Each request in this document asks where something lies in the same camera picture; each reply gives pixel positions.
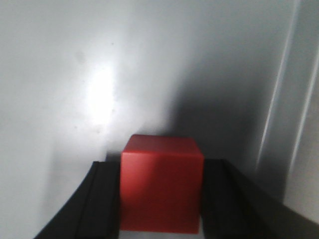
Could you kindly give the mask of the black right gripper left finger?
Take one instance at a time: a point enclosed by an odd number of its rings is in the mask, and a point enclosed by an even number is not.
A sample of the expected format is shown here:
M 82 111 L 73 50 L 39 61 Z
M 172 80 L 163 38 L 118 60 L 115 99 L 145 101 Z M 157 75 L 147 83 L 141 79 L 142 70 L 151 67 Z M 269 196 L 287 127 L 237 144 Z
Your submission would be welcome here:
M 119 162 L 93 162 L 80 186 L 36 238 L 117 239 L 119 180 Z

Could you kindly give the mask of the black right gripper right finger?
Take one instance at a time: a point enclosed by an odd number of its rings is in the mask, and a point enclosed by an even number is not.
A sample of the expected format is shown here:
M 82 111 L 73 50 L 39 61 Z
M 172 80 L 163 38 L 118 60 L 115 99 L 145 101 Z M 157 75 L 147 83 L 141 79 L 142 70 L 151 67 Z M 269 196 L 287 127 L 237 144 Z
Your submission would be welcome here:
M 225 159 L 206 159 L 201 218 L 206 239 L 317 239 L 319 225 L 278 202 Z

